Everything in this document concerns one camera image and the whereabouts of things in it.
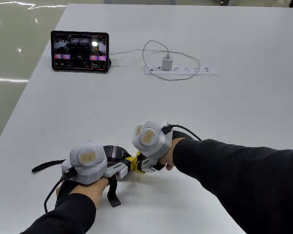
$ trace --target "white power strip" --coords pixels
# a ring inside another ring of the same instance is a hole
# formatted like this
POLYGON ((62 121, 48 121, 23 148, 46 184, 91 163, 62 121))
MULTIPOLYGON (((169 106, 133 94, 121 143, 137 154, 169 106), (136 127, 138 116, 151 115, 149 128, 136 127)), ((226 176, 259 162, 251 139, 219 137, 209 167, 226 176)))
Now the white power strip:
MULTIPOLYGON (((178 67, 173 66, 171 71, 162 71, 160 67, 150 66, 150 70, 155 75, 194 75, 197 72, 198 67, 178 67)), ((144 67, 145 74, 150 75, 150 71, 147 67, 144 67)), ((196 75, 217 75, 216 69, 210 66, 201 66, 200 71, 196 75)))

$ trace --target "hand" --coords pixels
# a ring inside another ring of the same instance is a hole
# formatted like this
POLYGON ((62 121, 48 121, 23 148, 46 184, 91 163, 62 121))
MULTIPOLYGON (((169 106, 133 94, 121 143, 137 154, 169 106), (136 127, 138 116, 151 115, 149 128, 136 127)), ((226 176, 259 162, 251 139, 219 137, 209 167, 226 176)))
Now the hand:
POLYGON ((107 178, 101 178, 97 182, 89 185, 77 185, 70 194, 84 194, 89 197, 95 204, 96 208, 101 202, 102 193, 106 186, 108 185, 107 178))
POLYGON ((163 157, 159 159, 159 163, 165 165, 166 164, 166 169, 167 171, 171 171, 174 167, 174 162, 173 162, 173 153, 175 146, 185 138, 176 138, 172 140, 172 145, 168 153, 166 153, 163 157))

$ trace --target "yellow component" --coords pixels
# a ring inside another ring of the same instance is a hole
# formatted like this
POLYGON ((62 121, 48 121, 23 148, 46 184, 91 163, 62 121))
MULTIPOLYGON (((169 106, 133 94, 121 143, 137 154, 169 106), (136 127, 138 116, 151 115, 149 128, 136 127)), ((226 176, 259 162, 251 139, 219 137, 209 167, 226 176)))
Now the yellow component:
POLYGON ((133 172, 137 172, 137 173, 141 173, 144 174, 145 172, 142 172, 140 170, 137 169, 137 156, 139 156, 141 154, 140 151, 137 152, 136 156, 134 157, 127 157, 126 159, 131 161, 131 171, 133 172))
POLYGON ((127 157, 127 160, 131 162, 130 170, 133 171, 135 167, 137 167, 137 157, 127 157))

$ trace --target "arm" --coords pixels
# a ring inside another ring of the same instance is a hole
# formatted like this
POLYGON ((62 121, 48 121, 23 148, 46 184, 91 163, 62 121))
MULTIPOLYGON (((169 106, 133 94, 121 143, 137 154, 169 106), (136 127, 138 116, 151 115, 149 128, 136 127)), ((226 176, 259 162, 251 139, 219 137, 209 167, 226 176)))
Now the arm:
POLYGON ((293 150, 179 138, 168 153, 248 234, 293 233, 293 150))
POLYGON ((100 179, 89 186, 76 186, 61 196, 55 209, 37 219, 22 234, 84 234, 92 226, 103 190, 108 180, 100 179))

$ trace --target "tablet screen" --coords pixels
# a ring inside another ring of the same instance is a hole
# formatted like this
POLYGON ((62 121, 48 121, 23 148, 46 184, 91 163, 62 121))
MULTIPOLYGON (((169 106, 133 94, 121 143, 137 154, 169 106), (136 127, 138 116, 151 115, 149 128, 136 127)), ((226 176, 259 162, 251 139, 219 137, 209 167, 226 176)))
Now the tablet screen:
POLYGON ((53 69, 107 71, 108 40, 107 33, 53 31, 53 69))

